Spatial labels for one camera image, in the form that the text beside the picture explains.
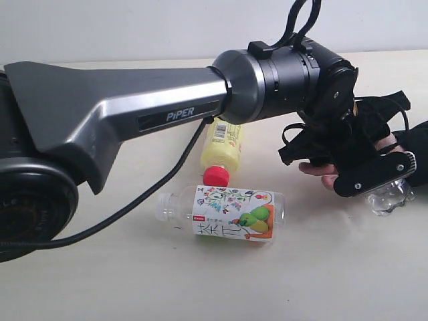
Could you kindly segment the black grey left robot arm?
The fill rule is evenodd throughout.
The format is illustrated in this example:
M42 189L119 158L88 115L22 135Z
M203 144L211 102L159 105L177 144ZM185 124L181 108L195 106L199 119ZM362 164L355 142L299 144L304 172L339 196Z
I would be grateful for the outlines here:
M1 261L77 243L110 218L59 239L78 204L78 185L99 193L123 142L218 117L245 124L296 113L299 135L280 150L285 164L332 163L342 197L413 174L411 152L378 151L392 110L361 108L358 69L299 33L222 53L189 69L83 70L15 62L1 70Z

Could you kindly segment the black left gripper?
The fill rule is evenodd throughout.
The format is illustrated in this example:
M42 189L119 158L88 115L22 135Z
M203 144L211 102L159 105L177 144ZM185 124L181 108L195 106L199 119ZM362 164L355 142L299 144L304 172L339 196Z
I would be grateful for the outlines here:
M295 112L300 133L283 139L279 155L285 165L307 162L315 167L332 164L340 171L398 150L398 141L377 150L375 143L392 134L388 122L405 116L411 103L404 91L381 96L355 96L352 90L325 90L305 97L282 97L277 111Z

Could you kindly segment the open bare hand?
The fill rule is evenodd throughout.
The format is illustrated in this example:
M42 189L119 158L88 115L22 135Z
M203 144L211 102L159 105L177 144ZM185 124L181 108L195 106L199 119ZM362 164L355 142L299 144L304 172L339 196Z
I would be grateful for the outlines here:
M397 142L396 136L394 134L389 134L386 138L377 141L374 146L377 150L380 150L390 145L393 145L396 142ZM334 182L338 178L338 173L334 165L327 164L321 167L315 167L310 163L301 162L298 165L298 169L300 172L304 174L320 177L320 180L323 186L327 190L333 191Z

